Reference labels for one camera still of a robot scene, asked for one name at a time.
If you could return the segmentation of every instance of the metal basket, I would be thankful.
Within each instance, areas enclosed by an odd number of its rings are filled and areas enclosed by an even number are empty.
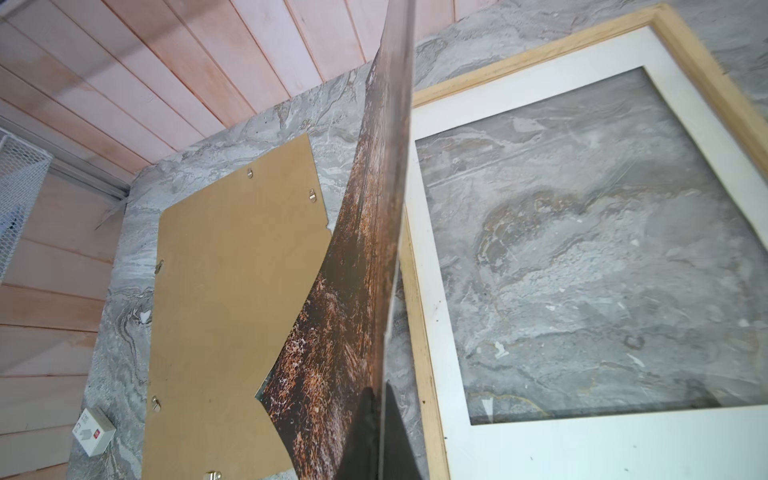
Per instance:
[[[0,282],[53,155],[0,128]]]

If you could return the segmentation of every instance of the marble pattern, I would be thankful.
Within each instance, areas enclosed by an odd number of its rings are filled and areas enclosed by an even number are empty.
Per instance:
[[[641,69],[416,144],[473,423],[768,402],[768,253]]]
[[[650,0],[502,0],[421,42],[415,87],[425,88],[528,48],[562,38]],[[768,2],[670,2],[763,114],[768,115]],[[141,172],[127,200],[121,240],[94,351],[84,404],[101,407],[118,428],[103,455],[88,458],[73,444],[67,478],[141,477],[147,361],[157,224],[165,208],[264,152],[307,132],[333,228],[352,165],[364,101],[363,65]],[[402,302],[387,358],[412,446],[425,472],[424,445]]]

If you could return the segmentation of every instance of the small white box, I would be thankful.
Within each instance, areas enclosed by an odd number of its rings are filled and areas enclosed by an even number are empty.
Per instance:
[[[72,435],[89,457],[104,453],[114,432],[114,425],[98,407],[83,410],[77,425],[72,429]]]

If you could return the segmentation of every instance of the white mesh basket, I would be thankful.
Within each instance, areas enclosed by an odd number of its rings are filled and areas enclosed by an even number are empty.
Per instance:
[[[0,282],[53,156],[0,128]]]

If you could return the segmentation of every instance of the light wood frame edge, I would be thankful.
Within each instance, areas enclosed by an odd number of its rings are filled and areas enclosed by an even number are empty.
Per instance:
[[[741,93],[685,21],[666,3],[643,8],[417,91],[413,95],[413,107],[420,107],[645,26],[652,27],[670,55],[696,85],[704,100],[736,138],[746,155],[763,172],[763,175],[768,177],[768,122]],[[448,480],[450,478],[448,455],[445,451],[437,405],[435,379],[432,374],[432,360],[429,354],[429,341],[426,335],[415,264],[416,258],[413,253],[406,211],[402,225],[400,269],[406,294],[429,477],[432,480]]]

